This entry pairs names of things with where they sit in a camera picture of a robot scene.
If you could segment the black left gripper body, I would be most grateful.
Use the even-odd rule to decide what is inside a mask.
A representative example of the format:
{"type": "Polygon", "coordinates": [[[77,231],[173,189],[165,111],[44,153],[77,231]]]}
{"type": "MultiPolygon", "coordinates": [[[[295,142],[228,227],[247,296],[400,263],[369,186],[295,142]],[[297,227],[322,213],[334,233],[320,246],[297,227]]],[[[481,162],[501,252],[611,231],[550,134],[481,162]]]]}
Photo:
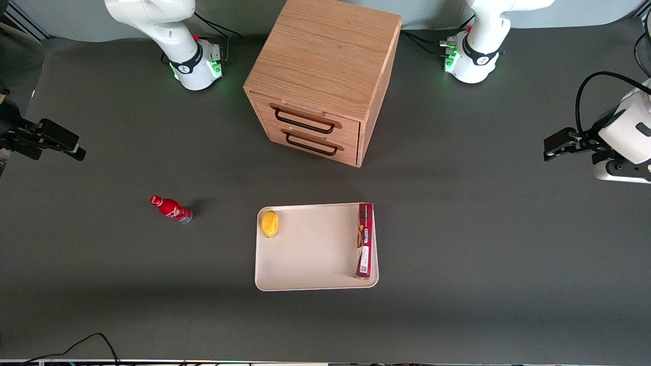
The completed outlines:
{"type": "Polygon", "coordinates": [[[627,132],[623,127],[627,109],[609,109],[584,132],[584,140],[596,144],[593,153],[623,155],[627,151],[627,132]]]}

